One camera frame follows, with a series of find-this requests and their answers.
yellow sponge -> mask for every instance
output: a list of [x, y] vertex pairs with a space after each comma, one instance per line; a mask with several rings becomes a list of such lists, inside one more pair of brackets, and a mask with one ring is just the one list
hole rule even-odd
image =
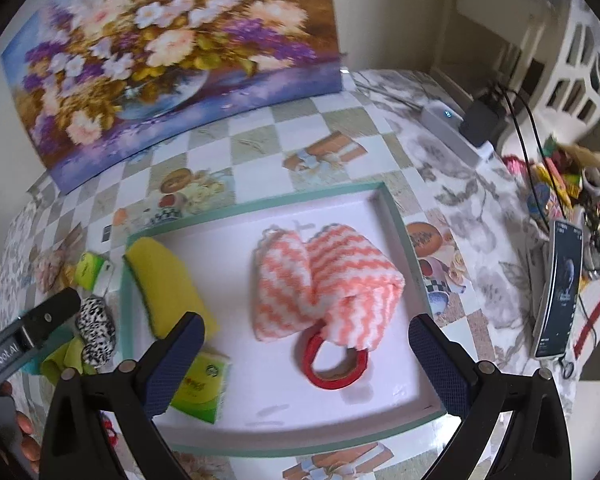
[[205, 321], [205, 340], [218, 325], [200, 300], [187, 267], [153, 238], [138, 238], [126, 250], [125, 260], [136, 277], [154, 335], [163, 339], [185, 312], [195, 312]]

canvas painting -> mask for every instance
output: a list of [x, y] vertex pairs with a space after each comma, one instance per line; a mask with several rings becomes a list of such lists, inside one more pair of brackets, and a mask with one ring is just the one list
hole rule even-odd
[[332, 0], [49, 0], [2, 64], [62, 192], [201, 124], [342, 89]]

orange and white striped towel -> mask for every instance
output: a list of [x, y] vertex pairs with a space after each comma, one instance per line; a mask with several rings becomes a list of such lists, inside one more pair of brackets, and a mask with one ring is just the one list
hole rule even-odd
[[394, 264], [346, 225], [328, 226], [306, 244], [296, 232], [270, 232], [257, 261], [254, 330], [260, 341], [323, 320], [325, 340], [374, 350], [404, 289]]

metal screw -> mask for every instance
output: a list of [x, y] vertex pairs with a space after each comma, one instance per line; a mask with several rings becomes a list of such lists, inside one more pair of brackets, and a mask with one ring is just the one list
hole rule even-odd
[[123, 374], [128, 374], [132, 372], [136, 368], [136, 362], [133, 359], [127, 359], [126, 361], [122, 361], [118, 365], [118, 370], [120, 370]]
[[68, 381], [75, 375], [75, 368], [67, 368], [60, 374], [63, 380]]
[[478, 363], [478, 370], [483, 374], [493, 374], [496, 371], [496, 367], [489, 361], [480, 361]]
[[540, 375], [540, 377], [542, 377], [545, 381], [550, 381], [553, 377], [549, 368], [540, 368], [538, 375]]

floral tablecloth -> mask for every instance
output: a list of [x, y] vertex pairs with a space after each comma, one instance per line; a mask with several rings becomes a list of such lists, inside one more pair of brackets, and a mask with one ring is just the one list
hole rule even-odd
[[[32, 201], [12, 222], [0, 267], [0, 329], [46, 297], [32, 280], [32, 263], [57, 247], [78, 224], [82, 235], [68, 251], [87, 249], [116, 265], [106, 302], [120, 323], [118, 287], [126, 237], [160, 215], [179, 192], [183, 214], [341, 182], [383, 180], [414, 245], [428, 226], [440, 243], [425, 251], [435, 321], [476, 360], [504, 372], [531, 374], [530, 285], [526, 245], [541, 235], [529, 220], [523, 193], [498, 158], [474, 171], [418, 122], [432, 99], [449, 100], [427, 75], [367, 71], [345, 74], [346, 90], [261, 108], [167, 140], [94, 177], [66, 196], [43, 177]], [[570, 349], [568, 358], [573, 359]], [[119, 362], [117, 353], [112, 366]], [[552, 367], [565, 412], [571, 411], [580, 367], [568, 379]], [[38, 376], [12, 377], [18, 409], [42, 435], [53, 394]], [[482, 456], [486, 471], [504, 434], [503, 418]], [[419, 478], [452, 436], [458, 420], [444, 416], [378, 443], [390, 460], [360, 478]], [[132, 475], [141, 476], [124, 439], [116, 445]], [[196, 457], [179, 452], [192, 478], [280, 478], [300, 458]]]

